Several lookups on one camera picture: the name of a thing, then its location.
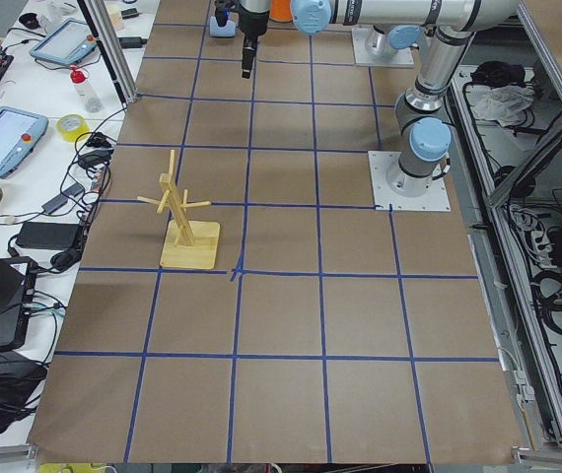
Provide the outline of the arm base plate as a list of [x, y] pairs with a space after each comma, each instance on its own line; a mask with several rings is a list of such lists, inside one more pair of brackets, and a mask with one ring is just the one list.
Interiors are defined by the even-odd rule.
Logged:
[[441, 167], [426, 177], [411, 177], [399, 166], [400, 152], [370, 151], [369, 169], [374, 206], [382, 211], [450, 212], [451, 205]]
[[417, 42], [420, 28], [414, 25], [373, 25], [352, 30], [357, 65], [386, 68], [412, 68], [411, 46]]

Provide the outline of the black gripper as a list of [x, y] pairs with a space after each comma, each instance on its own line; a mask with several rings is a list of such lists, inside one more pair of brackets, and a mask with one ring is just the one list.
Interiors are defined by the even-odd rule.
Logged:
[[242, 48], [242, 77], [249, 79], [253, 66], [253, 50], [267, 31], [267, 0], [239, 1], [239, 28], [245, 35]]

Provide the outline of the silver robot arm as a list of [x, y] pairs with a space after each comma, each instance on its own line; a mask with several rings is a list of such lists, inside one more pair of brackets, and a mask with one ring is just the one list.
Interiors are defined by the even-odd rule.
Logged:
[[418, 197], [431, 186], [452, 143], [451, 130], [436, 113], [457, 66], [477, 32], [497, 26], [517, 7], [516, 1], [293, 1], [291, 13], [296, 28], [307, 35], [330, 24], [434, 29], [414, 84], [397, 102], [403, 151], [386, 172], [394, 192]]

